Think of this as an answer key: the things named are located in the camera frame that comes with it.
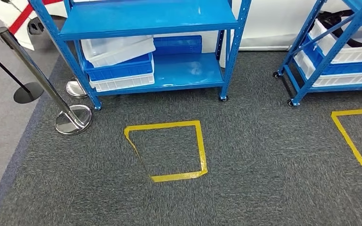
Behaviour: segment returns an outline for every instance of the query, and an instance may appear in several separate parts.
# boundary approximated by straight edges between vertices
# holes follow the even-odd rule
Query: stanchion base
[[[78,117],[78,119],[83,123],[82,127],[75,126],[67,114],[60,112],[56,118],[55,128],[56,130],[63,135],[76,135],[85,131],[91,124],[92,112],[91,109],[85,105],[72,105],[70,110]]]
[[[67,93],[74,98],[84,98],[88,95],[85,93],[84,89],[80,86],[80,84],[72,79],[66,84]]]
[[[32,102],[43,94],[44,90],[37,82],[30,82],[24,84],[24,86],[30,91],[29,93],[20,87],[13,95],[13,99],[19,104],[27,104]]]

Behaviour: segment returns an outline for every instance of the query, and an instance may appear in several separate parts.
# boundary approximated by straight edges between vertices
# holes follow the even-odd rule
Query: stainless steel stanchion
[[[76,78],[67,82],[66,91],[74,98],[84,98],[88,96]]]
[[[0,27],[0,39],[14,50],[49,96],[59,106],[61,112],[56,118],[56,130],[64,135],[75,135],[86,130],[91,124],[92,119],[92,112],[89,107],[85,105],[72,105],[69,107],[6,27]]]

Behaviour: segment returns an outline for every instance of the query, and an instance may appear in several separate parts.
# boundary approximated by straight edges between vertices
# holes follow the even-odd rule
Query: gray carpet
[[[284,55],[240,53],[226,103],[216,89],[101,98],[91,127],[75,137],[54,130],[58,109],[43,97],[13,184],[0,185],[0,226],[362,225],[362,166],[330,116],[362,108],[362,92],[313,94],[288,107],[271,77]],[[55,86],[70,77],[60,59]],[[201,122],[208,173],[153,183],[123,129],[186,120]],[[362,123],[341,122],[362,135]],[[155,174],[199,169],[192,127],[130,137]]]

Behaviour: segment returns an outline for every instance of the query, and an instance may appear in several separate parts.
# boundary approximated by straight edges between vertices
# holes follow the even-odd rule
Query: stacked crates
[[[307,34],[302,45],[315,39],[327,29],[316,19],[313,28]],[[306,46],[294,60],[307,79],[310,78],[316,67],[321,63],[337,41],[337,37],[328,34],[316,43]],[[322,75],[313,84],[313,87],[362,84],[362,47],[345,45]]]
[[[97,92],[154,84],[155,55],[202,52],[200,35],[115,39],[82,40],[82,68]]]

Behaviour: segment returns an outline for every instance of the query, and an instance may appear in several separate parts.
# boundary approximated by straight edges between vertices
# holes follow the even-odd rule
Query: yellow tape square
[[[143,164],[140,154],[137,151],[137,147],[130,140],[130,134],[129,134],[130,131],[148,130],[148,129],[165,129],[165,128],[183,127],[183,126],[195,126],[196,137],[197,137],[197,147],[198,147],[199,159],[200,159],[200,171],[189,172],[189,173],[167,174],[167,175],[159,175],[159,176],[150,175],[150,178],[154,182],[165,182],[165,181],[172,181],[172,180],[185,180],[185,179],[198,178],[201,175],[207,173],[206,154],[205,154],[205,148],[203,147],[203,136],[202,136],[202,128],[200,127],[200,121],[199,120],[179,121],[179,122],[168,122],[168,123],[149,124],[149,125],[127,126],[124,129],[125,138],[128,140],[128,142],[130,142],[131,146],[135,150],[135,153],[137,154],[138,158],[140,159],[141,163]]]
[[[348,111],[337,111],[332,112],[331,118],[335,122],[336,126],[338,127],[339,131],[342,133],[343,137],[345,138],[347,144],[352,149],[352,152],[354,156],[356,157],[357,161],[362,165],[362,155],[357,150],[356,146],[354,145],[353,141],[349,137],[349,135],[346,133],[345,128],[342,126],[341,122],[338,119],[338,116],[345,116],[345,115],[358,115],[362,114],[362,109],[359,110],[348,110]]]

